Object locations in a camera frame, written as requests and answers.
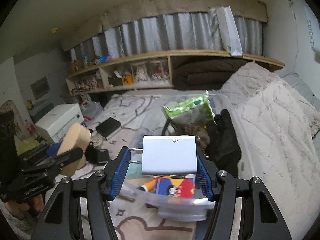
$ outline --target white fluffy blanket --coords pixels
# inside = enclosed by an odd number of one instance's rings
[[[319,113],[279,76],[255,63],[240,68],[221,92],[233,104],[251,145],[251,175],[267,186],[292,239],[302,239],[320,210],[320,163],[312,142]],[[241,162],[239,177],[249,179],[243,177]],[[237,239],[239,216],[237,205],[231,239]]]

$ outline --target beige valance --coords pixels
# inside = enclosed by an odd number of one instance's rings
[[[101,28],[106,30],[133,20],[165,14],[208,12],[210,8],[220,6],[230,6],[234,15],[267,22],[266,5],[258,0],[132,0],[91,18],[61,44],[66,51],[101,33]]]

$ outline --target black notebook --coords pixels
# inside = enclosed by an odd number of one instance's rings
[[[106,140],[111,138],[120,129],[121,123],[112,117],[109,117],[107,120],[96,127],[97,132],[101,134]]]

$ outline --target orange box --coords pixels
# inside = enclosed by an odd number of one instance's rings
[[[133,77],[132,75],[121,77],[122,79],[122,85],[132,85],[133,84]]]

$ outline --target black glove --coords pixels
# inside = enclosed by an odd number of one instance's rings
[[[225,170],[237,178],[241,150],[228,110],[223,109],[221,114],[214,117],[214,121],[206,124],[210,137],[209,160],[213,161],[219,170]]]

